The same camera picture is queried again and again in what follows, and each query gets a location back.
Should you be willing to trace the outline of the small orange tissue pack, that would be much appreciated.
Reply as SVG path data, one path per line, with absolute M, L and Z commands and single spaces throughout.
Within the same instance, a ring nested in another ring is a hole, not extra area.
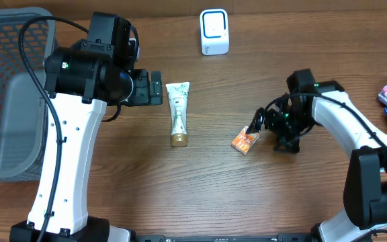
M 241 152 L 244 155 L 246 155 L 250 151 L 251 147 L 260 137 L 259 132 L 247 134 L 247 129 L 248 126 L 245 126 L 231 143 L 232 147 L 234 147 L 237 151 Z

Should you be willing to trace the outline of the white cosmetic tube gold cap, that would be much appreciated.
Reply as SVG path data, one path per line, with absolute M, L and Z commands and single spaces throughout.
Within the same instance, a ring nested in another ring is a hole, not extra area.
M 166 84 L 171 111 L 171 145 L 186 147 L 187 135 L 187 101 L 190 82 Z

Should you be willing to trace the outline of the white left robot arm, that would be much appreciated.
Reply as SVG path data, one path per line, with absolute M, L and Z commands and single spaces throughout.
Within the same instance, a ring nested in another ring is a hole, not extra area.
M 87 37 L 57 48 L 45 60 L 36 87 L 50 113 L 40 183 L 26 221 L 13 225 L 11 241 L 120 241 L 134 233 L 87 211 L 93 148 L 107 107 L 163 102 L 158 71 L 136 69 L 139 39 L 126 19 L 95 12 Z

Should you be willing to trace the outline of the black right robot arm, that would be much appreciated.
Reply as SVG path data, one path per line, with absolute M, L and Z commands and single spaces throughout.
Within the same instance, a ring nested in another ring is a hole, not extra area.
M 336 81 L 315 81 L 310 69 L 287 78 L 289 92 L 259 108 L 246 129 L 276 135 L 275 150 L 300 150 L 300 138 L 322 126 L 349 157 L 343 209 L 309 233 L 282 233 L 278 241 L 371 241 L 387 234 L 387 134 L 376 128 Z

